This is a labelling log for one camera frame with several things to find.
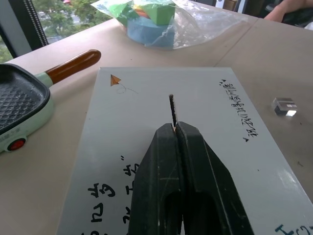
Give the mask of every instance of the blue foam block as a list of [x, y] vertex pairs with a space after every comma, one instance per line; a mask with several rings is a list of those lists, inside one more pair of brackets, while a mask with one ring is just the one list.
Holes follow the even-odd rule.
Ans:
[[128, 37], [147, 47], [173, 47], [174, 34], [171, 25], [156, 25], [145, 17], [129, 19], [127, 22]]

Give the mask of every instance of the person's arm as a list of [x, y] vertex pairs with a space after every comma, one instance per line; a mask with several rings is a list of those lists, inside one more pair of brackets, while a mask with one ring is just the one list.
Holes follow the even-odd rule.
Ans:
[[313, 0], [284, 0], [265, 19], [281, 22], [286, 13], [308, 7], [313, 7]]

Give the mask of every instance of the beige table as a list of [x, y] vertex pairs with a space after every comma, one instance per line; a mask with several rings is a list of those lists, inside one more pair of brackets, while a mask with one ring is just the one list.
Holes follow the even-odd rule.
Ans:
[[[284, 133], [290, 133], [291, 130], [297, 129], [296, 124], [293, 120], [271, 122], [271, 119], [275, 119], [276, 116], [268, 107], [271, 101], [270, 95], [273, 97], [287, 96], [287, 94], [275, 94], [275, 91], [279, 91], [277, 79], [284, 81], [282, 72], [278, 70], [284, 63], [280, 62], [280, 67], [274, 67], [277, 60], [286, 59], [287, 52], [271, 57], [263, 53], [265, 47], [281, 43], [286, 39], [286, 35], [294, 38], [298, 32], [303, 35], [299, 36], [298, 40], [310, 46], [310, 39], [313, 36], [311, 32], [307, 33], [303, 30], [299, 31], [301, 29], [287, 27], [288, 33], [285, 25], [278, 26], [249, 17], [249, 23], [238, 25], [209, 43], [175, 51], [160, 51], [144, 48], [142, 45], [130, 41], [115, 21], [109, 21], [11, 61], [31, 73], [38, 73], [87, 49], [94, 48], [102, 52], [102, 58], [98, 64], [51, 87], [56, 107], [50, 122], [31, 135], [27, 145], [21, 150], [1, 155], [1, 232], [6, 235], [55, 234], [75, 161], [76, 147], [99, 67], [231, 66], [262, 119], [267, 125], [269, 124], [269, 130], [286, 158], [295, 158], [295, 149], [288, 146], [292, 143], [284, 143], [285, 140], [290, 141], [290, 137], [286, 137]], [[279, 36], [281, 32], [285, 32], [285, 35]], [[273, 41], [266, 37], [266, 34], [269, 33], [275, 34], [272, 36]], [[290, 45], [289, 47], [299, 47], [298, 43], [290, 43]], [[253, 64], [251, 60], [255, 59], [256, 55], [251, 54], [251, 51], [257, 51], [260, 54], [257, 57], [258, 61], [266, 60], [265, 65]], [[45, 58], [47, 53], [50, 55], [49, 60]], [[294, 62], [298, 61], [301, 56], [313, 58], [313, 53], [309, 50], [301, 51], [300, 49], [299, 51], [289, 51], [289, 53], [291, 53], [290, 61]], [[298, 64], [294, 67], [292, 74], [301, 73], [302, 69], [303, 66]], [[313, 67], [305, 69], [306, 74], [309, 74], [309, 71], [312, 74]], [[281, 86], [289, 84], [293, 84], [296, 88], [307, 86], [304, 84], [305, 79], [300, 80], [298, 84], [297, 76], [293, 77], [292, 74], [288, 74], [288, 78], [290, 78], [287, 79], [288, 83], [282, 83]], [[302, 103], [301, 99], [304, 99], [303, 96], [300, 95], [299, 99], [297, 99], [298, 97], [293, 98], [300, 108], [306, 110], [305, 114], [310, 113], [310, 107], [302, 107], [300, 104]], [[309, 132], [313, 129], [312, 126], [310, 127], [309, 118], [306, 116], [307, 121], [302, 123], [304, 125], [302, 129], [307, 129], [305, 131], [306, 138], [310, 137]], [[275, 132], [282, 132], [282, 134], [275, 135]], [[293, 139], [299, 139], [303, 132], [295, 130], [297, 136]], [[302, 150], [301, 143], [297, 143], [295, 146], [299, 147], [299, 151]], [[303, 156], [312, 155], [310, 147], [308, 145], [303, 148]]]

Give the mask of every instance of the orange arrow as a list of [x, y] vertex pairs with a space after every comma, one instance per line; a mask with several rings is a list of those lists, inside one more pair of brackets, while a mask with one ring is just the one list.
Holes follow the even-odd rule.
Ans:
[[118, 77], [116, 77], [116, 76], [114, 76], [114, 75], [112, 75], [111, 74], [111, 86], [113, 86], [113, 85], [118, 85], [119, 83], [119, 81], [121, 81], [121, 79], [119, 79]]

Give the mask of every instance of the tree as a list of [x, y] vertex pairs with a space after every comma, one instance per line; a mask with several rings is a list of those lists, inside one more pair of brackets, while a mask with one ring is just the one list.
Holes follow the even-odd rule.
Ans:
[[71, 0], [75, 15], [90, 27], [112, 19], [110, 16], [103, 14], [91, 6], [91, 4], [96, 1], [97, 0]]
[[2, 38], [0, 37], [0, 63], [4, 63], [12, 59], [13, 57], [11, 53], [6, 48], [6, 45], [4, 44]]
[[47, 37], [65, 38], [76, 32], [69, 5], [60, 0], [33, 0], [33, 4]]

